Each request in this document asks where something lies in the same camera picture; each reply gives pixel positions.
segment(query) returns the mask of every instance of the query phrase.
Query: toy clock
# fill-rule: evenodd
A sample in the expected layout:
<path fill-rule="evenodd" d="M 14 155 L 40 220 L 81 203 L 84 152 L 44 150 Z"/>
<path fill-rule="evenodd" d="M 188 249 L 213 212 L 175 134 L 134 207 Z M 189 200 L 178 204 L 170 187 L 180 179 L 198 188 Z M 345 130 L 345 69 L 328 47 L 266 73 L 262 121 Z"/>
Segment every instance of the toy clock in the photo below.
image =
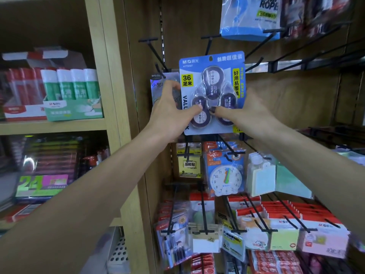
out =
<path fill-rule="evenodd" d="M 211 196 L 237 194 L 244 191 L 244 157 L 230 151 L 211 151 L 204 154 L 207 180 Z"/>

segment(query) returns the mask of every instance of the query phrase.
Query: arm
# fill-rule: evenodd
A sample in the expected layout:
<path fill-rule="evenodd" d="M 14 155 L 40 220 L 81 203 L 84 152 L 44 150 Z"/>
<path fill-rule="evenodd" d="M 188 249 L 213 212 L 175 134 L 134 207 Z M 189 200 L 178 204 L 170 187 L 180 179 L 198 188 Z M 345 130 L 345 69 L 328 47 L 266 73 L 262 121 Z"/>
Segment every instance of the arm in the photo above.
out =
<path fill-rule="evenodd" d="M 213 115 L 234 122 L 260 141 L 343 224 L 365 242 L 365 167 L 280 123 L 249 90 L 244 108 L 216 107 Z"/>
<path fill-rule="evenodd" d="M 0 239 L 0 273 L 78 273 L 139 179 L 186 128 L 198 105 L 176 109 L 166 81 L 150 122 L 98 167 L 39 207 Z"/>

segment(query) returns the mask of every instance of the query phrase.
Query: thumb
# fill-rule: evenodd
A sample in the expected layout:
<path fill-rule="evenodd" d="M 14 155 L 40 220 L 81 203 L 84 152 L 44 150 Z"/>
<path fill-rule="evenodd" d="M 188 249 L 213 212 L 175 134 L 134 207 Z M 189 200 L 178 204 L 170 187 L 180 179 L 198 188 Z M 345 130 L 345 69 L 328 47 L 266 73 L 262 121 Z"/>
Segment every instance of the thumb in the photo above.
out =
<path fill-rule="evenodd" d="M 193 105 L 192 107 L 188 108 L 187 110 L 183 110 L 182 112 L 184 115 L 188 116 L 189 120 L 193 119 L 193 117 L 203 110 L 202 105 Z"/>
<path fill-rule="evenodd" d="M 209 112 L 219 118 L 225 118 L 233 122 L 235 110 L 221 106 L 211 107 Z"/>

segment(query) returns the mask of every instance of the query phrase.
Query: green and pink label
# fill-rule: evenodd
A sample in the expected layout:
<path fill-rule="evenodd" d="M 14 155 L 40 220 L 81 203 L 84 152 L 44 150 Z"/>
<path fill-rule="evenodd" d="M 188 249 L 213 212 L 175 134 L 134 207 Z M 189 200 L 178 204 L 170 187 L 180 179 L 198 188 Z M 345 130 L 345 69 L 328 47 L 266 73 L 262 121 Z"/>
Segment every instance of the green and pink label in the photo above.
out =
<path fill-rule="evenodd" d="M 16 197 L 54 196 L 67 186 L 68 175 L 21 176 Z"/>

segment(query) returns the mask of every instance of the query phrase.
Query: forearm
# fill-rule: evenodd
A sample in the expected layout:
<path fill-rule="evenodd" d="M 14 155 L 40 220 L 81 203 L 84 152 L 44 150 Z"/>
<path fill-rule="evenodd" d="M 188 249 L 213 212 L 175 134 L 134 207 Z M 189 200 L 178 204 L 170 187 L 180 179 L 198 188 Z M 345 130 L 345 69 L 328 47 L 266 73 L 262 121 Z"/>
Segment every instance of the forearm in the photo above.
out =
<path fill-rule="evenodd" d="M 106 227 L 164 147 L 158 135 L 144 130 L 35 210 L 0 239 L 0 272 L 79 272 Z"/>
<path fill-rule="evenodd" d="M 352 232 L 365 241 L 365 167 L 314 142 L 276 119 L 256 137 Z"/>

